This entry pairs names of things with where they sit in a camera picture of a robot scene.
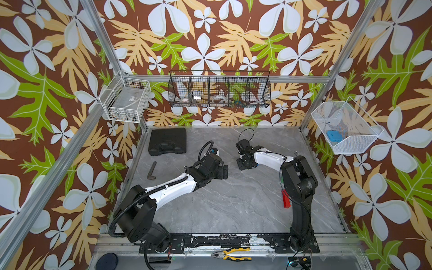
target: aluminum rail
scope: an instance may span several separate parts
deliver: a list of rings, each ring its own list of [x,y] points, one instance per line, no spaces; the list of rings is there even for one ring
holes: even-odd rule
[[[92,0],[79,0],[81,5],[89,14],[89,18],[95,27],[95,33],[98,36],[99,42],[101,43],[102,49],[105,51],[106,56],[108,58],[108,62],[114,69],[114,74],[117,74],[121,71],[120,64],[118,62],[118,58],[114,51],[114,46],[111,43],[111,40],[108,36],[107,30],[105,26],[102,24],[98,11],[96,9],[95,3]]]
[[[130,75],[123,74],[123,77],[144,79],[149,82],[167,83],[169,81],[169,75]],[[330,81],[329,76],[269,76],[271,83],[328,83]]]
[[[315,97],[314,101],[312,102],[308,112],[305,115],[305,118],[303,119],[300,129],[303,130],[306,128],[309,124],[309,121],[311,120],[312,112],[318,108],[318,106],[321,104],[323,97],[325,94],[327,94],[328,91],[331,90],[333,87],[333,82],[336,79],[336,76],[339,73],[339,70],[344,63],[344,61],[349,57],[350,53],[354,49],[355,45],[357,44],[357,41],[361,37],[361,35],[366,30],[366,27],[368,26],[370,20],[372,19],[373,15],[375,14],[376,10],[380,6],[382,0],[370,0],[368,5],[366,6],[365,10],[363,11],[362,15],[360,16],[358,22],[354,26],[353,31],[349,35],[348,41],[346,42],[345,46],[342,49],[342,52],[339,54],[339,57],[337,58],[336,62],[334,63],[334,66],[329,74],[329,83],[327,83],[324,87],[321,87],[321,90],[318,92],[317,96]]]
[[[3,232],[0,241],[0,270],[6,269],[22,241],[30,231],[39,214],[63,180],[82,146],[90,136],[95,125],[102,116],[102,106],[98,105],[84,120],[81,127],[72,137],[60,157],[56,160],[43,182],[36,188],[33,195],[25,203],[17,215]]]

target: basket divider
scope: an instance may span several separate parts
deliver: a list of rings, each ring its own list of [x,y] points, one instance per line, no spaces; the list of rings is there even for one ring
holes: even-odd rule
[[[249,105],[251,103],[251,82],[249,80],[249,77],[246,77],[245,98],[246,98],[246,94],[248,95],[248,100],[246,102],[246,105]]]
[[[207,91],[209,92],[209,95],[208,95],[208,98],[207,98],[207,104],[208,104],[208,107],[210,107],[210,76],[209,76],[209,79],[208,79]]]
[[[188,86],[187,86],[187,97],[189,99],[189,105],[192,107],[192,99],[193,99],[192,93],[194,91],[193,90],[193,86],[192,86],[192,77],[189,77],[189,82],[187,84],[188,84]]]
[[[229,106],[231,104],[230,100],[229,100],[229,77],[227,77],[228,79],[228,87],[227,87],[227,96],[226,96],[226,104]]]

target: blue object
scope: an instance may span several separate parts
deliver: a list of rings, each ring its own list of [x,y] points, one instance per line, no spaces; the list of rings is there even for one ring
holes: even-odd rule
[[[339,131],[336,130],[327,131],[327,137],[331,142],[334,143],[340,143],[343,140],[342,134],[340,134]]]

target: yellow pliers handle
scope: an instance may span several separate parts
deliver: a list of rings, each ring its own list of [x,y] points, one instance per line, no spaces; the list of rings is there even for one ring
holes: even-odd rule
[[[224,260],[232,260],[232,261],[245,261],[245,260],[252,260],[251,257],[232,257],[229,256],[228,254],[232,253],[232,252],[236,252],[236,251],[249,251],[251,250],[251,248],[231,248],[228,250],[224,250],[223,253],[225,254],[225,256],[223,257]]]

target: wall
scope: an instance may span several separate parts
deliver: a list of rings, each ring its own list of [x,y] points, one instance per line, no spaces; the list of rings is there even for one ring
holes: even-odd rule
[[[95,4],[123,70],[149,75],[170,70],[327,74],[364,9],[358,0],[177,0],[169,4],[106,0]],[[317,91],[311,85],[272,84],[267,109],[186,111],[169,106],[166,90],[164,83],[152,88],[154,97],[145,112],[150,125],[297,126]]]
[[[95,106],[112,71],[77,0],[1,0],[0,16],[3,233]],[[136,125],[101,118],[8,269],[86,269],[138,139]]]
[[[313,121],[305,130],[374,269],[432,269],[431,7],[386,1],[327,94],[355,98],[385,129],[364,154],[334,155]]]

